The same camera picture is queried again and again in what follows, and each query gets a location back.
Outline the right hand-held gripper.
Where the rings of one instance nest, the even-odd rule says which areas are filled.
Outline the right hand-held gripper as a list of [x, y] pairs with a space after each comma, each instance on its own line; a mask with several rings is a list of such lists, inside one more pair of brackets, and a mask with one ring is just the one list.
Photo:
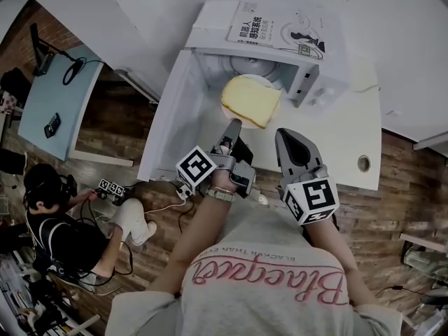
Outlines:
[[279, 128], [275, 146], [283, 174], [281, 199], [297, 223], [304, 226], [331, 217], [340, 201], [335, 181], [322, 164], [316, 145], [296, 131]]

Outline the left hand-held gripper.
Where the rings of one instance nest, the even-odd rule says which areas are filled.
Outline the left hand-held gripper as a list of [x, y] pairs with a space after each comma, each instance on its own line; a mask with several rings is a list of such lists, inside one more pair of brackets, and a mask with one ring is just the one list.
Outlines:
[[233, 118], [219, 142], [208, 153], [196, 146], [178, 162], [178, 177], [191, 193], [199, 187], [204, 188], [205, 181], [216, 170], [229, 173], [241, 197], [245, 198], [251, 193], [256, 171], [252, 167], [253, 153], [239, 137], [241, 128], [242, 121]]

